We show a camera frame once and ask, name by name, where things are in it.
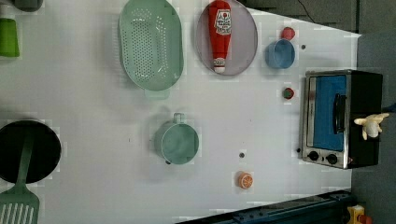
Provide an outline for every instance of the dark floor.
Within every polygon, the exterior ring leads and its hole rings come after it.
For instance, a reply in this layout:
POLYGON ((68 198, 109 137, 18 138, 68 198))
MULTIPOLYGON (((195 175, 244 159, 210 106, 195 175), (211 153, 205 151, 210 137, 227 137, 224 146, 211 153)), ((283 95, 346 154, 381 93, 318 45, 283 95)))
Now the dark floor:
MULTIPOLYGON (((311 21, 297 0, 238 0, 246 7, 311 21)), ((396 27, 395 0, 300 0, 315 23, 368 34, 396 27)))
MULTIPOLYGON (((395 45, 396 29, 359 38, 358 68, 383 75, 384 107, 396 103, 396 48, 389 47, 395 45)), ((396 223, 396 113, 390 113, 381 126, 378 165, 353 170, 352 193, 374 223, 390 224, 396 223)))

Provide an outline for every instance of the orange object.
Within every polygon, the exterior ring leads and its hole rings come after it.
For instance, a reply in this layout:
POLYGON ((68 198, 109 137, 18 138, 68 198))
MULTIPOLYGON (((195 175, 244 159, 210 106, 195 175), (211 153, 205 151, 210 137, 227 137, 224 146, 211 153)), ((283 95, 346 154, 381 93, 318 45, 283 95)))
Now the orange object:
POLYGON ((241 187, 242 189, 248 189, 253 184, 253 177, 250 174, 244 172, 239 176, 238 182, 239 187, 241 187))
POLYGON ((361 222, 362 224, 373 224, 373 219, 365 215, 359 215, 358 221, 361 222))
POLYGON ((292 40, 295 35, 296 33, 294 32, 293 28, 286 27, 283 29, 281 37, 287 40, 292 40))

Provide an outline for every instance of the yellow toy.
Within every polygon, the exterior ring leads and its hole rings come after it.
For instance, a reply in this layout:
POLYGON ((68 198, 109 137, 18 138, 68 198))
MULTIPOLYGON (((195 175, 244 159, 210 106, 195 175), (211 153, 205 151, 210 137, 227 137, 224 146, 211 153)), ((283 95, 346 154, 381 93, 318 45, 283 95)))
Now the yellow toy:
POLYGON ((379 124, 387 116, 389 116, 388 113, 379 114, 379 115, 370 115, 365 119, 355 119, 354 122, 358 125, 363 126, 362 136, 364 140, 367 140, 367 135, 375 138, 378 136, 378 133, 382 133, 382 129, 379 127, 379 124))
POLYGON ((350 214, 350 220, 347 224, 373 224, 371 217, 364 215, 364 208, 362 206, 348 207, 347 211, 350 214))

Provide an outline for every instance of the ketchup bottle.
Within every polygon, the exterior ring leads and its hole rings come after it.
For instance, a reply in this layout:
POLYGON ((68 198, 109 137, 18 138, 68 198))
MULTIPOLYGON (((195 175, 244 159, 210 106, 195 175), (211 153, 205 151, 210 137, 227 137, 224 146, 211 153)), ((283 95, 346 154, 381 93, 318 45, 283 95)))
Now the ketchup bottle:
POLYGON ((209 34, 213 51, 213 64, 216 73, 225 71, 225 59, 231 38, 231 8, 223 0, 209 5, 209 34))

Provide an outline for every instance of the red cap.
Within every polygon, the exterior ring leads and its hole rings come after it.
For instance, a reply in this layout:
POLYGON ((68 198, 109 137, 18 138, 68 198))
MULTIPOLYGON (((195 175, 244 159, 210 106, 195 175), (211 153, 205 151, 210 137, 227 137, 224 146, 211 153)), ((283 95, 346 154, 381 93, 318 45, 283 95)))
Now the red cap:
POLYGON ((365 215, 358 216, 358 221, 361 222, 362 224, 373 224, 373 219, 365 215))
POLYGON ((281 38, 287 39, 287 40, 292 40, 295 35, 296 35, 296 33, 294 32, 293 28, 286 27, 282 31, 281 38))

